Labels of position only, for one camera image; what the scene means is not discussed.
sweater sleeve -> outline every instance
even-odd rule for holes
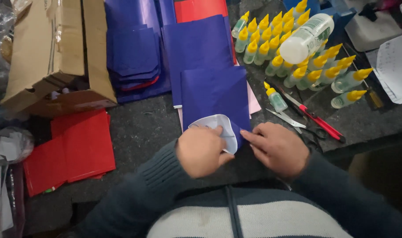
[[[145,232],[191,182],[175,153],[176,140],[164,146],[111,188],[77,226],[80,237],[145,237]]]
[[[354,237],[402,237],[402,214],[319,153],[310,156],[292,187],[324,208]]]

gray work table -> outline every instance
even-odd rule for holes
[[[228,6],[232,26],[246,11],[251,12],[250,19],[253,17],[262,19],[269,13],[271,20],[283,9],[283,4],[278,0],[270,2],[242,0],[240,3]],[[237,55],[241,65],[243,65],[242,57],[242,54]],[[272,109],[263,87],[263,81],[266,78],[264,69],[265,66],[247,65],[247,80],[261,107]],[[268,80],[283,87],[283,79],[269,78]],[[304,102],[309,109],[314,110],[317,115],[346,137],[344,144],[332,138],[320,142],[324,153],[330,156],[329,159],[335,158],[336,155],[352,156],[372,149],[373,147],[369,144],[376,141],[379,143],[374,143],[374,146],[386,146],[391,141],[397,141],[394,138],[402,136],[402,105],[393,106],[390,110],[373,111],[366,100],[361,99],[353,105],[336,110],[330,106],[330,100],[337,94],[330,87],[318,93],[306,90],[298,94],[296,89],[285,89],[285,91],[291,93],[295,99]],[[285,112],[298,122],[307,123],[292,109]],[[25,235],[53,230],[65,225],[71,217],[71,203],[99,200],[110,187],[121,181],[126,173],[134,172],[157,150],[182,133],[178,113],[176,109],[173,109],[170,93],[117,106],[109,109],[108,113],[111,115],[110,134],[116,170],[107,173],[100,180],[87,179],[66,184],[54,192],[27,199]],[[262,122],[279,123],[294,131],[289,124],[266,110],[252,115],[252,127]],[[33,133],[37,143],[50,139],[50,135],[46,132],[49,131],[49,127],[44,130],[41,119],[34,119],[31,123],[35,127]],[[314,122],[308,122],[308,125],[315,126]],[[273,176],[272,173],[254,158],[249,146],[244,145],[236,154],[235,160],[213,175],[200,180],[198,186],[252,181],[270,176]]]

person's left hand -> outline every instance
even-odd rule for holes
[[[179,137],[176,154],[183,169],[192,178],[200,178],[214,173],[221,165],[235,158],[223,152],[226,141],[220,138],[223,127],[188,128]]]

large white glue bottle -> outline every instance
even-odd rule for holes
[[[280,55],[289,63],[300,63],[320,48],[334,28],[329,15],[315,14],[282,43]]]

cardboard box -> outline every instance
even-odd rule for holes
[[[107,71],[103,0],[29,0],[18,16],[2,106],[55,117],[117,104]],[[90,88],[47,97],[77,77]]]

